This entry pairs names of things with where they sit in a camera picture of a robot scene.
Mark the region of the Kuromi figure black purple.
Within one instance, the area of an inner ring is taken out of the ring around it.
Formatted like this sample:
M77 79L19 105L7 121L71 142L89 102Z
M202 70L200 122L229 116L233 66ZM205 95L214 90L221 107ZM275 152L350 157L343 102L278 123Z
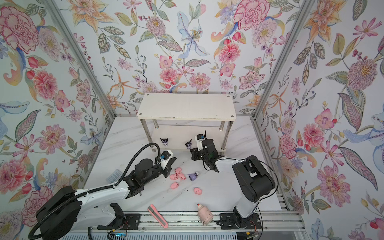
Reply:
M169 144L169 139L168 138L160 138L161 140L161 143L164 145L164 146L167 146Z

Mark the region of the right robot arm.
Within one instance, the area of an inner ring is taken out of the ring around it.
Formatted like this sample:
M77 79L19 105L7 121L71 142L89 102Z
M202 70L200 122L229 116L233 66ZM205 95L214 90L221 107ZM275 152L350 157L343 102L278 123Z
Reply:
M203 161L208 171L234 174L242 191L242 197L229 216L229 224L245 229L246 224L255 222L255 213L261 200L269 198L278 189L264 162L256 156L245 159L233 159L219 155L214 140L199 134L195 137L197 147L190 149L192 160Z

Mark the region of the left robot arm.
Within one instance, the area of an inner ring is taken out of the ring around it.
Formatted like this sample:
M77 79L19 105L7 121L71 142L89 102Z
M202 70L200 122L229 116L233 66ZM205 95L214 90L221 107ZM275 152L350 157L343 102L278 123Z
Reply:
M154 161L143 159L130 171L135 159L149 147L160 148L156 143L143 146L115 183L85 190L71 186L60 189L36 212L38 222L28 238L58 240L71 231L96 225L113 229L123 226L126 215L119 202L141 194L144 186L159 176L167 178L177 159L172 151L158 151Z

